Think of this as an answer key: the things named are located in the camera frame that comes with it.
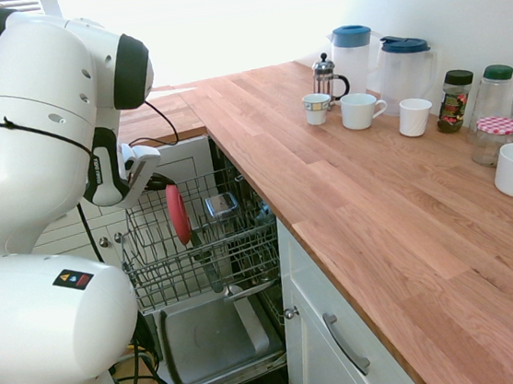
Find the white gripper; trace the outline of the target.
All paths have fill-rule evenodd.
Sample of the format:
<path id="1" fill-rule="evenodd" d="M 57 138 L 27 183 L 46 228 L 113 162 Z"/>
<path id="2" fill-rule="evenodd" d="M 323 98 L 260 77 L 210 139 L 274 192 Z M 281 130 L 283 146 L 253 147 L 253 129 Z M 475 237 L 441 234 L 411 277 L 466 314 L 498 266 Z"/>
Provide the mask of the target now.
<path id="1" fill-rule="evenodd" d="M 121 208 L 133 207 L 143 191 L 165 190 L 176 182 L 162 174 L 154 173 L 161 160 L 160 152 L 155 147 L 121 144 L 123 166 L 128 178 L 129 191 L 121 201 Z"/>

